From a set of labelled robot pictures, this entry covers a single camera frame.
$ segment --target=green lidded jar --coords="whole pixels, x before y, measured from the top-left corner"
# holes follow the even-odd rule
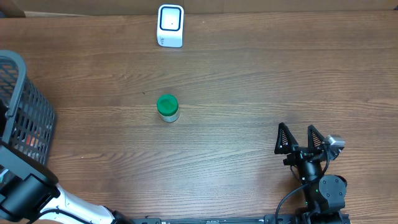
[[[180,116],[180,107],[173,95],[166,94],[161,96],[157,100],[156,106],[160,117],[166,122],[173,122]]]

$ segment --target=wooden table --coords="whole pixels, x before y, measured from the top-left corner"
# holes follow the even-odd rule
[[[157,45],[157,16],[1,19],[56,107],[49,167],[81,198],[131,217],[274,213],[299,185],[274,155],[277,125],[307,145],[314,124],[346,149],[353,223],[398,219],[398,13],[187,15],[182,49]],[[174,94],[177,122],[155,103]],[[304,206],[288,200],[281,213]]]

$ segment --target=green lid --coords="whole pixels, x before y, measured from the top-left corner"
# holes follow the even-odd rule
[[[163,116],[173,116],[178,110],[177,99],[170,94],[161,96],[156,105],[157,110]]]

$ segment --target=plastic basket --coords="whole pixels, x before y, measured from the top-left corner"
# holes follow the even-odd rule
[[[0,100],[1,140],[47,165],[55,111],[26,77],[23,58],[10,50],[0,50]]]

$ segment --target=basket handle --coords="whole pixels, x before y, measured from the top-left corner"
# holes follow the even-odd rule
[[[24,59],[17,53],[10,50],[0,50],[0,59],[5,58],[15,62],[18,67],[18,79],[12,93],[9,108],[6,112],[6,118],[9,119],[15,115],[21,99],[26,78],[26,64]]]

